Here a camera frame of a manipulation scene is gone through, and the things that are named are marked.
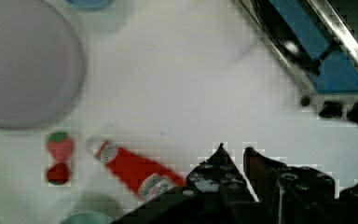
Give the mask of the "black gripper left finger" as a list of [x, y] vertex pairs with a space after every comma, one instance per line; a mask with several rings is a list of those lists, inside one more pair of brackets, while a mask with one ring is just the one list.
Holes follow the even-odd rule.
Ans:
[[220, 143], [212, 156], [202, 161], [187, 175], [186, 184], [203, 193], [217, 193], [223, 184], [242, 185], [250, 194], [250, 199], [259, 202], [249, 187], [249, 181], [225, 150], [224, 143]]

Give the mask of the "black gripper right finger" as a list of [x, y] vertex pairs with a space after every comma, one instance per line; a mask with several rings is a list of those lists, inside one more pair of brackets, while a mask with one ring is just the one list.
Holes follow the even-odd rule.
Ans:
[[335, 181], [309, 166], [294, 167], [261, 155], [252, 147], [243, 153], [243, 170], [274, 224], [336, 224], [328, 207]]

